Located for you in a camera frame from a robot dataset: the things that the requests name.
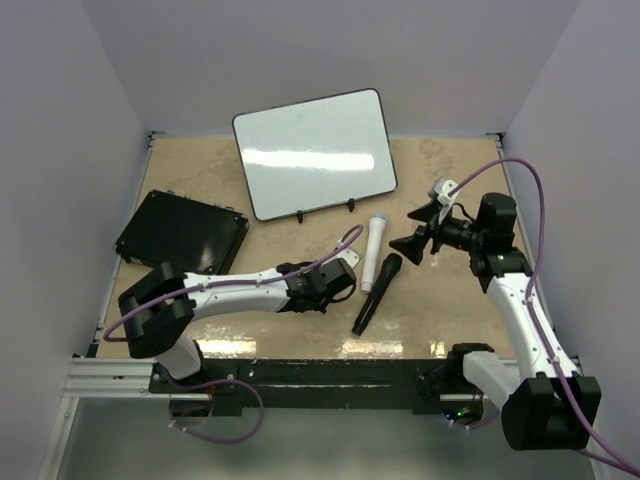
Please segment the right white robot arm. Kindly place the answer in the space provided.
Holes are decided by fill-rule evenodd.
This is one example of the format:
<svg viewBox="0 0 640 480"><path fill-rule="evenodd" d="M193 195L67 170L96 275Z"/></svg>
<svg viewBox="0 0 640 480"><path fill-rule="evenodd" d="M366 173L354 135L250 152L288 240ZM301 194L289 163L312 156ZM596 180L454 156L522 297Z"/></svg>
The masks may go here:
<svg viewBox="0 0 640 480"><path fill-rule="evenodd" d="M478 388L500 414L509 446L523 450L581 450L590 438L602 397L564 352L530 282L533 270L514 246L516 203L484 195L474 220L458 219L440 198L408 213L414 233L390 241L413 264L448 246L468 253L470 269L500 314L517 359L508 369L491 347L456 344L445 379L459 393Z"/></svg>

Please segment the white rectangular whiteboard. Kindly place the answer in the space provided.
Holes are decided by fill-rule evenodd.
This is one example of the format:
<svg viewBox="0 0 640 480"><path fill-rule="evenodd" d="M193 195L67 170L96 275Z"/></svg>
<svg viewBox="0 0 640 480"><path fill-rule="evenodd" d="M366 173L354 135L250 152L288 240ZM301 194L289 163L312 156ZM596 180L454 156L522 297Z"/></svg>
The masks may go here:
<svg viewBox="0 0 640 480"><path fill-rule="evenodd" d="M237 114L232 129L259 221L354 208L398 186L374 88Z"/></svg>

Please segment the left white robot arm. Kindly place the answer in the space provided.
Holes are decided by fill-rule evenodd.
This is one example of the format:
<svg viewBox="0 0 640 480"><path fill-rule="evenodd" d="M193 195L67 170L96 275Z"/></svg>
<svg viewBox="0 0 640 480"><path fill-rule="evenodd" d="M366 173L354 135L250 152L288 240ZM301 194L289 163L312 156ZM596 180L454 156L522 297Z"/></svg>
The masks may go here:
<svg viewBox="0 0 640 480"><path fill-rule="evenodd" d="M206 383L207 368L186 334L192 322L244 312L325 313L356 285L353 268L338 257L210 277L165 263L121 294L118 305L129 355L155 360L183 391L196 392Z"/></svg>

